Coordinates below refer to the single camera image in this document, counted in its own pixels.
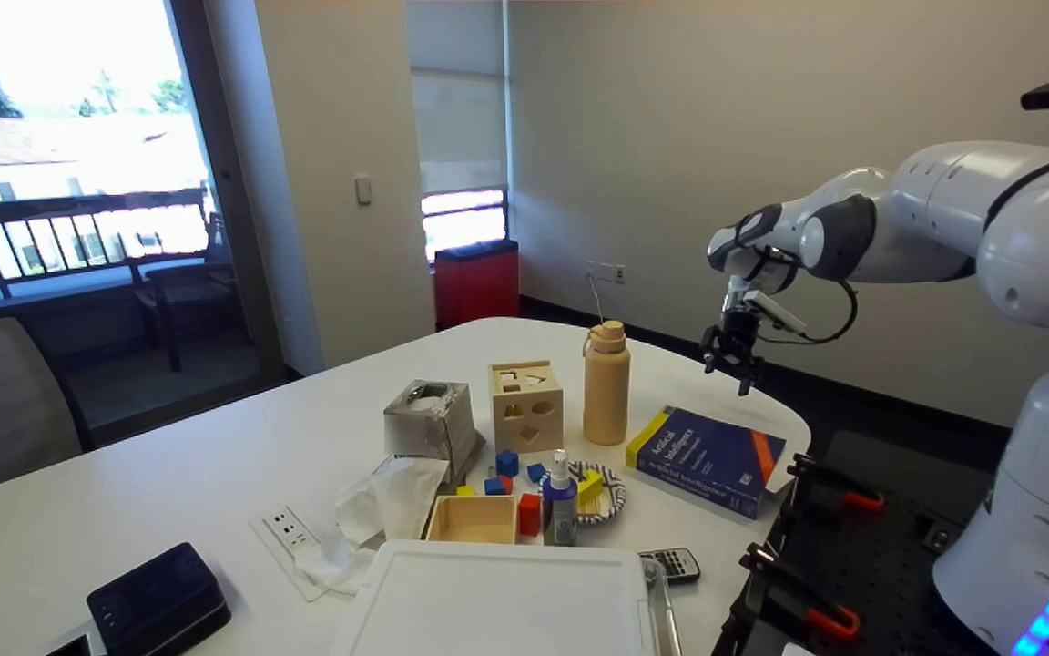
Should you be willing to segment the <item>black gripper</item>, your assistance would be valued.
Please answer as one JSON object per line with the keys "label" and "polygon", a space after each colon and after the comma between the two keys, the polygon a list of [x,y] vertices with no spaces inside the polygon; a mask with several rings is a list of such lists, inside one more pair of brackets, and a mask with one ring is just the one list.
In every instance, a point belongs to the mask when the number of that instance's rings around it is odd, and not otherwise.
{"label": "black gripper", "polygon": [[699,343],[701,367],[732,377],[738,395],[751,395],[756,377],[752,343],[762,320],[795,334],[808,334],[808,323],[796,314],[790,314],[756,286],[732,278],[722,294],[722,319],[701,332]]}

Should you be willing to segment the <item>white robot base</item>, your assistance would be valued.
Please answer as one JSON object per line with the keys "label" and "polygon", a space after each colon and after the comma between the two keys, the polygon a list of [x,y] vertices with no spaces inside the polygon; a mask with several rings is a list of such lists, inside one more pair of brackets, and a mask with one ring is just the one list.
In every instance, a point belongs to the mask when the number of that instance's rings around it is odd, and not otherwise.
{"label": "white robot base", "polygon": [[1049,656],[1049,377],[966,532],[932,566],[943,605],[999,656]]}

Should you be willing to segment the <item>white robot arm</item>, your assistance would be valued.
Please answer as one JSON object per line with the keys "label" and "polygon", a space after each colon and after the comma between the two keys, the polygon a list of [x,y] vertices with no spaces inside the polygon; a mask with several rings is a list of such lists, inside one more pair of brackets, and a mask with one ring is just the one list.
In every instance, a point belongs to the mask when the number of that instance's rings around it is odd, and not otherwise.
{"label": "white robot arm", "polygon": [[727,288],[701,332],[701,367],[735,377],[738,390],[752,387],[762,320],[813,343],[775,303],[796,274],[840,288],[977,278],[1002,319],[1049,327],[1049,146],[939,142],[891,176],[840,172],[716,231],[705,264]]}

